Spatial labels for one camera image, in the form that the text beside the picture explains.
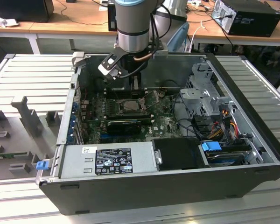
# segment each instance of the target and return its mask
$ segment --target white cable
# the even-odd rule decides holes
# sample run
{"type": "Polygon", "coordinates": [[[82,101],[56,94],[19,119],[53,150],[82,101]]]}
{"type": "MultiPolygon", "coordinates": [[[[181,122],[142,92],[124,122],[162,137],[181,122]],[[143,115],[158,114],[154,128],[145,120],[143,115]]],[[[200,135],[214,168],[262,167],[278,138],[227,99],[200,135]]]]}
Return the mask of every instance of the white cable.
{"type": "Polygon", "coordinates": [[[191,53],[192,52],[192,44],[193,44],[193,40],[194,40],[194,37],[195,37],[195,34],[197,33],[197,31],[199,30],[199,29],[201,29],[201,28],[203,28],[203,29],[206,29],[206,27],[202,24],[203,22],[206,22],[206,21],[200,21],[200,27],[198,27],[196,30],[195,30],[195,32],[194,32],[194,34],[193,34],[193,36],[192,36],[192,40],[191,40],[191,43],[190,43],[190,49],[189,49],[189,53],[191,53]]]}

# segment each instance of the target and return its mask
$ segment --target metal bracket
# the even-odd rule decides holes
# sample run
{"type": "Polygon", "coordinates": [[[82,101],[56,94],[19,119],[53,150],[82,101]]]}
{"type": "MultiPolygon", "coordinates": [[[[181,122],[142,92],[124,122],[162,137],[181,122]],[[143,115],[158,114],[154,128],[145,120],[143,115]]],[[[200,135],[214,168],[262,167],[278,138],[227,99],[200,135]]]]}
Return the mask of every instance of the metal bracket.
{"type": "Polygon", "coordinates": [[[110,71],[125,55],[128,55],[128,52],[125,52],[121,48],[115,48],[113,52],[111,52],[110,54],[108,54],[107,57],[104,58],[104,60],[101,63],[101,66],[107,71],[110,71]]]}
{"type": "Polygon", "coordinates": [[[74,67],[78,67],[82,64],[84,64],[85,59],[85,52],[83,51],[76,51],[73,53],[73,57],[71,58],[71,62],[73,63],[74,67]]]}

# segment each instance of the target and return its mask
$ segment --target white paper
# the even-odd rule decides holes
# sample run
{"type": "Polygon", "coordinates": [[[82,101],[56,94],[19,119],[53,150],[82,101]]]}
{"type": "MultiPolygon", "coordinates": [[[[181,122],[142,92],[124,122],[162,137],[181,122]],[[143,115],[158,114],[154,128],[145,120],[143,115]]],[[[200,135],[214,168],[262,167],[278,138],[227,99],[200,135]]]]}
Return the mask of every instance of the white paper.
{"type": "Polygon", "coordinates": [[[0,27],[6,28],[6,27],[13,27],[19,25],[18,22],[15,19],[3,19],[0,17],[0,27]]]}
{"type": "Polygon", "coordinates": [[[94,146],[94,147],[82,147],[82,153],[83,154],[95,153],[97,149],[98,149],[98,147],[96,147],[96,146],[94,146]]]}

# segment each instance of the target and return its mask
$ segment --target yellow wire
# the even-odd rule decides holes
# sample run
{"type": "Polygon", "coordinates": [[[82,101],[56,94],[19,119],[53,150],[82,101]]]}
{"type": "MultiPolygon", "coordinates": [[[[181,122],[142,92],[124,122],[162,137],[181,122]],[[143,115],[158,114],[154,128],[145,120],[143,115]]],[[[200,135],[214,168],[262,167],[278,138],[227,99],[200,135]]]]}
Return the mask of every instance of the yellow wire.
{"type": "Polygon", "coordinates": [[[213,133],[209,139],[214,138],[216,135],[220,134],[222,132],[222,129],[218,130],[216,133],[213,133]]]}
{"type": "Polygon", "coordinates": [[[237,128],[236,128],[236,126],[235,126],[235,124],[233,124],[233,123],[230,123],[232,126],[233,126],[233,128],[234,128],[234,136],[236,137],[236,131],[237,131],[237,128]]]}

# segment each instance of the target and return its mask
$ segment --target black side panel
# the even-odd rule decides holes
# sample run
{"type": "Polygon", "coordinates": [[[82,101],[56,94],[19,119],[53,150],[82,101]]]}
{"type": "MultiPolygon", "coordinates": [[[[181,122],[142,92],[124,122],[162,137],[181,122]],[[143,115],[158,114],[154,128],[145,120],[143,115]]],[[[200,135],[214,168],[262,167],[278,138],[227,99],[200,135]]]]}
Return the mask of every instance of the black side panel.
{"type": "Polygon", "coordinates": [[[46,183],[40,189],[62,214],[75,215],[242,197],[278,178],[280,166],[274,166],[74,182],[75,188],[46,183]]]}

